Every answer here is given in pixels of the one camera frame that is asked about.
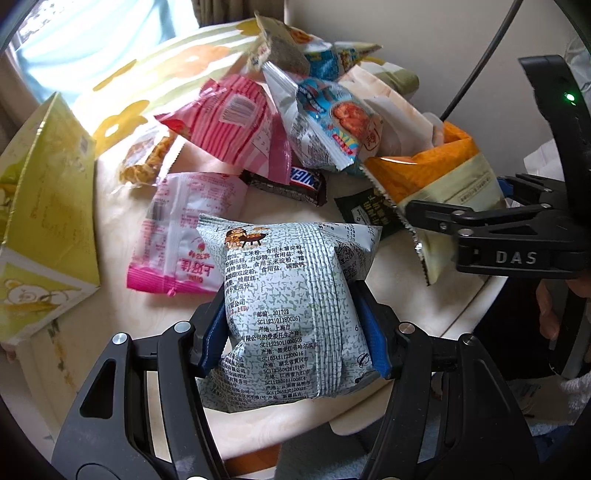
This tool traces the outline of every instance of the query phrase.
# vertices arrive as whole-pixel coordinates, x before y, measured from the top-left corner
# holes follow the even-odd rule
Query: metal screw
[[[126,341],[127,341],[127,333],[117,333],[113,337],[113,343],[115,345],[121,345],[122,343],[125,343]]]
[[[464,342],[466,345],[476,345],[476,337],[474,335],[466,335],[463,339],[462,342]]]
[[[178,322],[174,326],[174,331],[177,333],[184,333],[191,328],[191,324],[189,322]]]
[[[411,333],[414,333],[415,329],[412,323],[402,322],[400,325],[398,325],[398,330],[400,330],[402,333],[410,335]]]

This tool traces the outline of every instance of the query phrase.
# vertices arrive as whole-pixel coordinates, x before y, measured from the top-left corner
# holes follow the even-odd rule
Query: das logo
[[[496,263],[498,264],[511,264],[511,265],[535,265],[537,261],[537,252],[514,252],[512,255],[509,255],[507,252],[503,250],[496,251]]]

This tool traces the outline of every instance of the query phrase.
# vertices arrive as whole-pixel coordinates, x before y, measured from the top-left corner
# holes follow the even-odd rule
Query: barcode
[[[256,103],[244,95],[234,95],[224,108],[220,122],[248,127],[254,118]]]
[[[85,137],[80,139],[80,151],[84,155],[86,155],[86,152],[88,151],[88,140]]]
[[[154,220],[155,222],[161,222],[164,220],[164,205],[166,205],[165,200],[154,200],[152,205],[150,205],[148,218]]]

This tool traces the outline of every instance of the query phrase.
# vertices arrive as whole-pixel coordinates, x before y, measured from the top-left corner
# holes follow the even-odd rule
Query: table
[[[193,294],[170,298],[125,288],[127,265],[154,192],[151,187],[115,191],[116,169],[127,147],[125,141],[121,142],[102,155],[96,166],[95,225],[100,290],[17,349],[33,397],[54,437],[77,390],[115,333],[124,331],[133,338],[157,335],[175,322],[188,319],[199,304],[212,298]],[[331,199],[320,208],[249,189],[240,220],[342,221],[332,198],[369,186],[366,179],[329,175]],[[400,320],[416,323],[430,335],[441,336],[453,330],[456,322],[462,322],[467,307],[478,305],[482,316],[494,300],[494,295],[486,296],[490,288],[482,288],[484,278],[461,274],[450,267],[434,286],[427,287],[411,236],[407,231],[400,231],[380,243],[367,283],[376,299],[392,306]],[[468,322],[453,336],[471,330],[473,325],[475,322]],[[163,430],[158,427],[159,397],[154,379],[152,375],[149,378],[150,411],[157,422],[152,430],[157,452],[166,456]],[[207,418],[222,458],[232,458],[321,425],[384,385],[385,381],[377,381],[351,395],[302,400],[241,413],[207,411]],[[372,415],[379,417],[380,413],[376,410]]]

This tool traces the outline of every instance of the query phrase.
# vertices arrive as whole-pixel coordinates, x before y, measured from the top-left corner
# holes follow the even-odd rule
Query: person's hand
[[[575,295],[584,299],[591,299],[591,273],[586,273],[574,280],[566,280],[566,284]],[[556,340],[558,333],[560,333],[560,319],[552,311],[552,297],[544,280],[538,285],[535,291],[535,297],[540,307],[540,333],[548,340]],[[591,363],[591,346],[584,360],[587,363]]]

